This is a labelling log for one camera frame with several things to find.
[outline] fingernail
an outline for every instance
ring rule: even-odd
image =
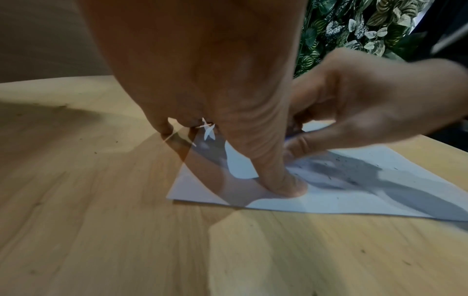
[[[289,150],[283,151],[283,161],[284,163],[289,163],[294,160],[294,155]]]

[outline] wooden table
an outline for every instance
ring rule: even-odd
[[[391,147],[468,190],[468,154]],[[0,84],[0,295],[468,293],[467,224],[174,203],[183,153],[112,77]]]

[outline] paper sheet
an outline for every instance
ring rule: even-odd
[[[323,126],[309,123],[304,130]],[[246,162],[237,152],[228,152],[232,159],[227,159],[221,135],[206,141],[203,136],[202,132],[196,136],[168,199],[275,211],[468,221],[465,191],[385,146],[334,150],[288,165],[290,172],[308,183],[308,192],[284,198],[264,189],[255,178],[242,178],[256,172],[248,158]],[[228,163],[237,165],[237,178]]]

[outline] white paper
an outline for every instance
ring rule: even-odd
[[[304,130],[321,127],[322,123],[310,123]],[[236,157],[234,150],[228,152],[228,161],[221,135],[204,141],[199,133],[194,143],[168,199],[275,211],[468,221],[465,191],[385,146],[334,150],[288,165],[291,173],[308,183],[308,192],[285,198],[267,191],[252,178],[257,175],[248,158]],[[237,178],[230,173],[228,163],[236,163]]]

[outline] hand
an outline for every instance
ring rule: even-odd
[[[261,183],[299,196],[284,167],[289,94],[305,0],[81,0],[116,78],[152,126],[214,122]]]
[[[334,50],[294,80],[290,121],[335,123],[288,141],[285,160],[431,132],[468,114],[467,81],[467,70],[449,60],[404,63]]]

